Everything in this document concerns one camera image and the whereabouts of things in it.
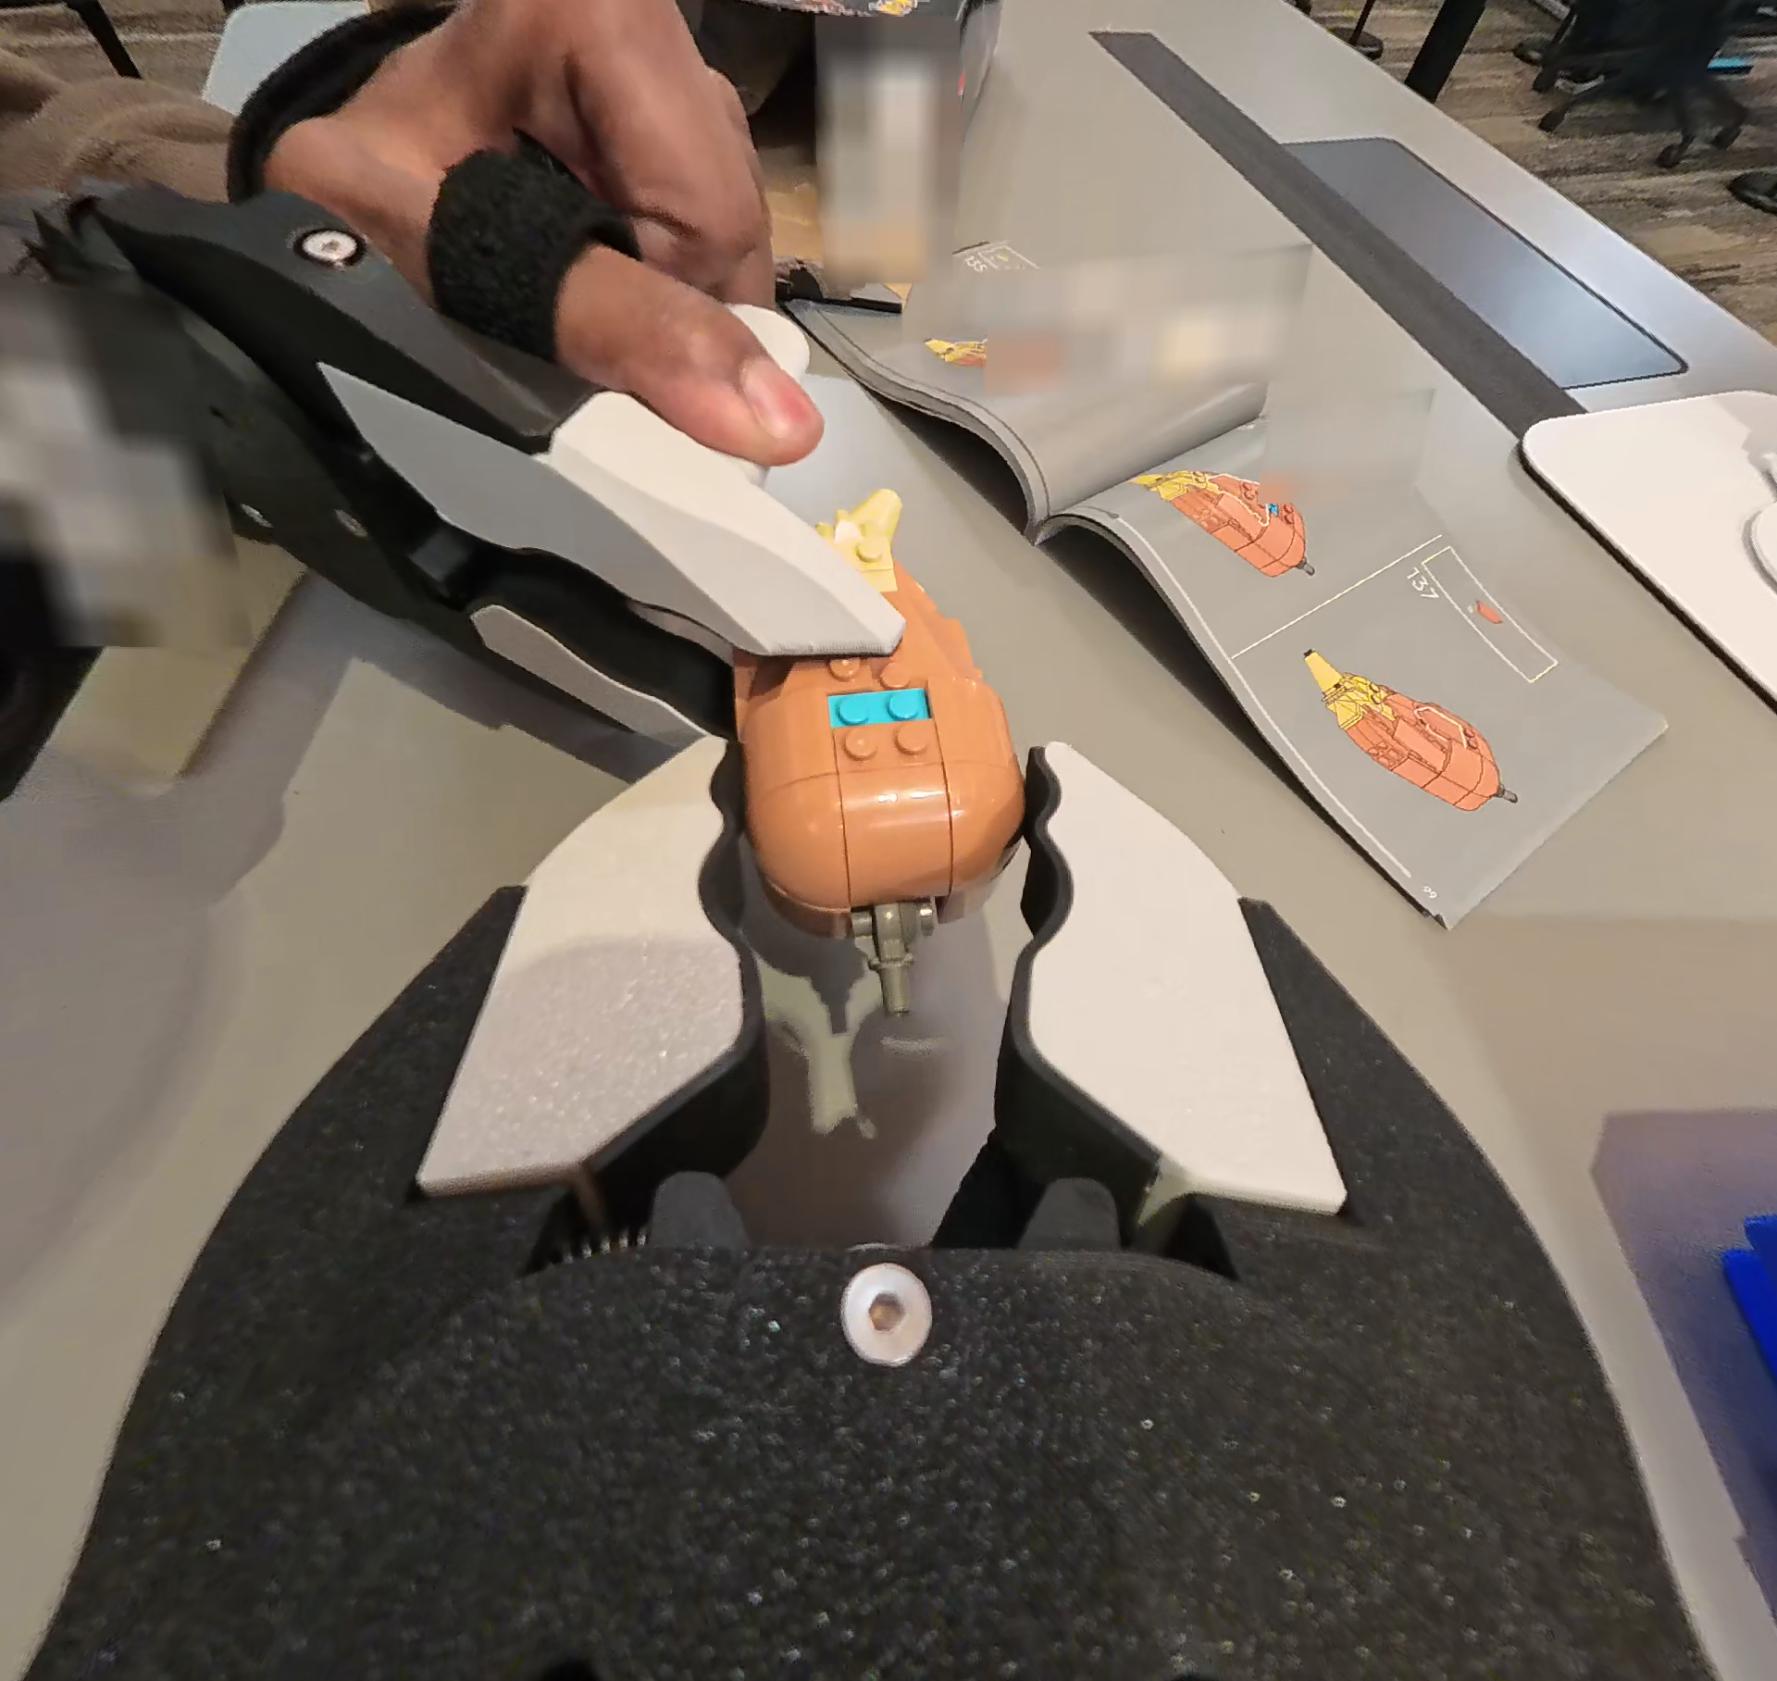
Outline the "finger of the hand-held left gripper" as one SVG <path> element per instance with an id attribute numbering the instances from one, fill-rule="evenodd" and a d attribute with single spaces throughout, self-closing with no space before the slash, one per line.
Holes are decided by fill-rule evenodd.
<path id="1" fill-rule="evenodd" d="M 486 603 L 469 616 L 483 647 L 610 723 L 668 746 L 734 740 L 730 667 L 645 620 L 573 610 L 544 624 Z"/>
<path id="2" fill-rule="evenodd" d="M 446 523 L 587 570 L 759 657 L 889 655 L 904 620 L 740 463 L 622 395 L 527 454 L 326 368 L 368 448 Z"/>

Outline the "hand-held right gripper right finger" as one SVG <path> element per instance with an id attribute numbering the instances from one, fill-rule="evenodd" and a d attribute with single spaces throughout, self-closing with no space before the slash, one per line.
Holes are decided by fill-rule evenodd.
<path id="1" fill-rule="evenodd" d="M 1071 744 L 1034 748 L 1032 940 L 994 1135 L 1034 1188 L 1100 1184 L 1121 1224 L 1189 1195 L 1340 1215 L 1348 1188 L 1243 903 L 1203 849 Z"/>

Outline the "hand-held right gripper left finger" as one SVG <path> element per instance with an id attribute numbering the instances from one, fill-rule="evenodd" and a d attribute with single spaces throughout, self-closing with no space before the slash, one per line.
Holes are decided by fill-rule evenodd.
<path id="1" fill-rule="evenodd" d="M 732 744 L 697 740 L 529 876 L 419 1168 L 428 1197 L 724 1176 L 763 1133 Z"/>

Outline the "orange brown toy brick model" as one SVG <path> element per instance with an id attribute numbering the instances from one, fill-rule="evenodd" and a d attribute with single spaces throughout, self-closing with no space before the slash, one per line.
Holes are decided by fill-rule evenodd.
<path id="1" fill-rule="evenodd" d="M 961 622 L 901 566 L 901 494 L 817 533 L 904 622 L 885 655 L 734 659 L 746 831 L 798 928 L 856 944 L 889 1015 L 912 1007 L 922 938 L 1005 870 L 1026 783 L 1003 700 Z"/>

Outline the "blue plastic bin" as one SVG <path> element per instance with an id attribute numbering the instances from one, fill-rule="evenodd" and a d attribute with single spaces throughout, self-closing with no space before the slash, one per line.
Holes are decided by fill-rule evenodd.
<path id="1" fill-rule="evenodd" d="M 1607 1114 L 1590 1160 L 1632 1288 L 1632 1447 L 1719 1678 L 1776 1676 L 1774 1110 Z"/>

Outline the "person's left forearm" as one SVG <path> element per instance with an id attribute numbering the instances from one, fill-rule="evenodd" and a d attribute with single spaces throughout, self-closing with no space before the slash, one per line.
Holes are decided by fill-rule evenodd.
<path id="1" fill-rule="evenodd" d="M 229 198 L 233 117 L 142 78 L 64 80 L 2 51 L 2 194 L 76 194 L 82 182 L 163 184 Z"/>

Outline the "dark grey desk pad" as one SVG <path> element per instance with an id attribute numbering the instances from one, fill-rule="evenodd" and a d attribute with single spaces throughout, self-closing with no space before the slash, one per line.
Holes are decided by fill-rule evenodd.
<path id="1" fill-rule="evenodd" d="M 1687 372 L 1659 339 L 1390 138 L 1294 142 L 1321 182 L 1567 392 Z"/>

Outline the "person's left hand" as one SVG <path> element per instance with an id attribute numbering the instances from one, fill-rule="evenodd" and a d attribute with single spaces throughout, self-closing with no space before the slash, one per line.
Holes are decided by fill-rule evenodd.
<path id="1" fill-rule="evenodd" d="M 496 227 L 442 299 L 440 196 L 471 159 L 544 151 L 620 227 Z M 823 419 L 734 312 L 771 308 L 771 217 L 744 105 L 674 0 L 465 0 L 330 115 L 291 124 L 272 190 L 326 208 L 481 333 L 494 302 L 562 368 L 748 463 Z"/>

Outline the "black wristband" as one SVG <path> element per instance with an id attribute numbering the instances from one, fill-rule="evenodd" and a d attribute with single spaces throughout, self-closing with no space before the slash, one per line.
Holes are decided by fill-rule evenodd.
<path id="1" fill-rule="evenodd" d="M 397 51 L 452 14 L 452 4 L 405 4 L 341 22 L 279 64 L 235 115 L 227 157 L 229 202 L 266 190 L 277 142 L 310 119 L 335 115 Z"/>

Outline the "open grey instruction booklet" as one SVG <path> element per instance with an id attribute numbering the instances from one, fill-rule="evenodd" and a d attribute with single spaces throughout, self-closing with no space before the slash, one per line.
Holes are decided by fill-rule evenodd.
<path id="1" fill-rule="evenodd" d="M 1477 579 L 1419 492 L 1433 395 L 1350 397 L 1294 347 L 1313 250 L 1038 270 L 788 310 L 881 399 L 1011 469 L 1034 545 L 1115 547 L 1315 804 L 1450 928 L 1667 732 Z"/>

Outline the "white flat tray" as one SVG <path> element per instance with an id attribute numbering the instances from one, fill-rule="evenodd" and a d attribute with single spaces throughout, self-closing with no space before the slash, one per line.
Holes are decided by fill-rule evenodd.
<path id="1" fill-rule="evenodd" d="M 1526 469 L 1776 698 L 1776 397 L 1729 392 L 1541 421 Z"/>

